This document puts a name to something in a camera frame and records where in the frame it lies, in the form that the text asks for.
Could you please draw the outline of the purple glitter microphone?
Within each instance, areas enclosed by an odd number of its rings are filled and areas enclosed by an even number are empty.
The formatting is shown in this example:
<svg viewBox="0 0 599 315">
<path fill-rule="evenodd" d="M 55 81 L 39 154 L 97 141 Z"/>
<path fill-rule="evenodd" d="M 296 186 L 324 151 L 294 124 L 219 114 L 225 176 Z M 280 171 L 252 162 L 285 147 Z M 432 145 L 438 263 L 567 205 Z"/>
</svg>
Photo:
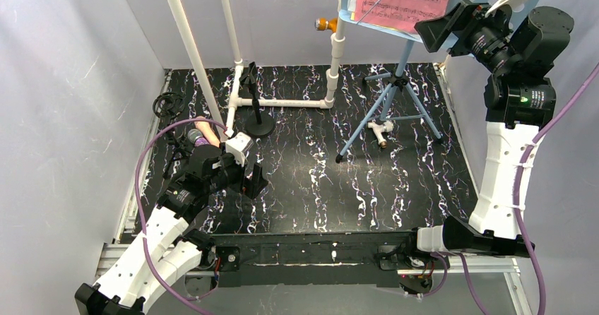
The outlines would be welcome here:
<svg viewBox="0 0 599 315">
<path fill-rule="evenodd" d="M 198 129 L 190 129 L 187 133 L 187 139 L 194 147 L 201 145 L 210 145 L 208 139 Z"/>
</svg>

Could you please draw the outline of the pink microphone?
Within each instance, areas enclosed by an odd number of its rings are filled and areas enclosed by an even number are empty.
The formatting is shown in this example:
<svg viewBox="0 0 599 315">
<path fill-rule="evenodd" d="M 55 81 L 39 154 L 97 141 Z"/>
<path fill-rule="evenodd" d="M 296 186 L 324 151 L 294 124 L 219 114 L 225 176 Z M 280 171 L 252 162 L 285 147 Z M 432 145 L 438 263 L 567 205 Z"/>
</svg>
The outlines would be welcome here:
<svg viewBox="0 0 599 315">
<path fill-rule="evenodd" d="M 215 134 L 210 123 L 207 121 L 195 121 L 194 126 L 202 133 L 202 137 L 206 140 L 207 144 L 214 145 L 216 147 L 220 146 L 220 139 Z"/>
</svg>

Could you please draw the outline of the black round-base microphone stand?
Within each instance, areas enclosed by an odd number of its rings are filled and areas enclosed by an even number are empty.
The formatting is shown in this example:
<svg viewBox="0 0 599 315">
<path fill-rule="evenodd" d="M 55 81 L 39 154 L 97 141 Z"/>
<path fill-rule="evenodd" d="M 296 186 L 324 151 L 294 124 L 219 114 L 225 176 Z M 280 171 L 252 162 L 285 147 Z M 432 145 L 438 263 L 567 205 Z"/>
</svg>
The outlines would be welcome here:
<svg viewBox="0 0 599 315">
<path fill-rule="evenodd" d="M 254 116 L 249 117 L 245 122 L 246 133 L 253 138 L 265 138 L 270 136 L 275 129 L 275 119 L 268 113 L 261 110 L 257 95 L 257 67 L 256 63 L 250 62 L 240 77 L 240 84 L 247 89 L 251 96 L 251 106 Z"/>
</svg>

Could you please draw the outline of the blue music stand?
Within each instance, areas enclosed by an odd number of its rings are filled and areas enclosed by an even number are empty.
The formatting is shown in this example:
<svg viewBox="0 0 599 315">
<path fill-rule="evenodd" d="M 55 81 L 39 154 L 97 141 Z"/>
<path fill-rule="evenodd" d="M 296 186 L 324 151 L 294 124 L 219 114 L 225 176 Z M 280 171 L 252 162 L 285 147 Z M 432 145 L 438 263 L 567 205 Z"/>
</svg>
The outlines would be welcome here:
<svg viewBox="0 0 599 315">
<path fill-rule="evenodd" d="M 405 66 L 408 62 L 410 53 L 412 52 L 414 43 L 415 43 L 415 41 L 413 39 L 411 39 L 411 38 L 407 39 L 407 42 L 406 42 L 405 48 L 403 50 L 402 56 L 400 58 L 400 61 L 396 64 L 396 70 L 393 73 L 383 73 L 380 75 L 367 76 L 362 79 L 363 84 L 365 84 L 368 81 L 374 81 L 374 80 L 384 79 L 384 78 L 392 78 L 393 81 L 390 82 L 383 89 L 383 91 L 381 92 L 381 94 L 380 94 L 379 98 L 377 99 L 377 101 L 375 102 L 375 104 L 371 107 L 371 109 L 368 111 L 366 116 L 362 119 L 362 121 L 360 122 L 360 125 L 356 128 L 356 130 L 353 132 L 353 134 L 351 135 L 349 140 L 345 143 L 342 150 L 337 154 L 337 156 L 335 158 L 336 163 L 340 163 L 342 161 L 343 156 L 347 153 L 350 146 L 353 144 L 353 142 L 357 138 L 358 134 L 365 128 L 365 126 L 369 122 L 374 121 L 375 119 L 379 119 L 379 121 L 381 121 L 382 123 L 385 121 L 392 122 L 394 120 L 394 118 L 387 117 L 386 114 L 387 114 L 388 110 L 390 109 L 391 103 L 393 101 L 393 96 L 394 96 L 396 90 L 407 90 L 410 93 L 414 103 L 417 105 L 417 107 L 420 111 L 419 115 L 410 115 L 410 116 L 403 117 L 402 119 L 407 120 L 407 119 L 423 118 L 426 121 L 426 123 L 428 124 L 432 133 L 434 134 L 434 142 L 437 144 L 443 143 L 443 138 L 442 138 L 441 133 L 439 132 L 437 127 L 434 125 L 434 122 L 432 121 L 429 113 L 424 110 L 424 107 L 422 106 L 422 103 L 420 102 L 420 100 L 416 98 L 416 95 L 415 95 L 413 89 L 410 87 L 410 84 L 408 82 L 408 77 L 404 74 Z M 378 117 L 375 117 L 373 115 L 373 113 L 379 107 L 379 105 L 382 105 L 383 109 L 381 111 L 381 115 Z"/>
</svg>

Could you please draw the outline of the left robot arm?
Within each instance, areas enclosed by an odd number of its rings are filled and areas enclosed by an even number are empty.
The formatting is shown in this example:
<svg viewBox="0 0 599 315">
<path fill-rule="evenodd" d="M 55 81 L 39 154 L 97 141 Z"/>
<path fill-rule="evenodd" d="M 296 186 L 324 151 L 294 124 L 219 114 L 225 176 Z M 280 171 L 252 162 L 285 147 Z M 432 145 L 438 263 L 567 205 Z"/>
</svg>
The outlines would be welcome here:
<svg viewBox="0 0 599 315">
<path fill-rule="evenodd" d="M 189 230 L 215 193 L 231 189 L 256 198 L 267 186 L 263 168 L 247 177 L 244 149 L 200 145 L 170 180 L 142 231 L 117 262 L 74 298 L 80 314 L 146 314 L 173 284 L 201 265 L 213 238 Z"/>
</svg>

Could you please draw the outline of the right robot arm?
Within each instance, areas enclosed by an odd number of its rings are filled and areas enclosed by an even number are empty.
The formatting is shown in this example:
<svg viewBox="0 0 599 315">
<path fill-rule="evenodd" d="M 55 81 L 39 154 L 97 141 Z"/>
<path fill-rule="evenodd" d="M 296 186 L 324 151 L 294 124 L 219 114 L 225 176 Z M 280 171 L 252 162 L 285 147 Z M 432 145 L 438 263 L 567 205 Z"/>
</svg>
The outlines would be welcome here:
<svg viewBox="0 0 599 315">
<path fill-rule="evenodd" d="M 406 249 L 528 258 L 533 243 L 521 229 L 540 131 L 554 116 L 557 94 L 547 73 L 566 49 L 574 19 L 551 7 L 533 8 L 517 29 L 503 5 L 461 1 L 446 15 L 415 24 L 427 51 L 450 35 L 452 57 L 472 55 L 489 72 L 484 91 L 487 155 L 478 200 L 467 220 L 449 216 L 413 231 Z"/>
</svg>

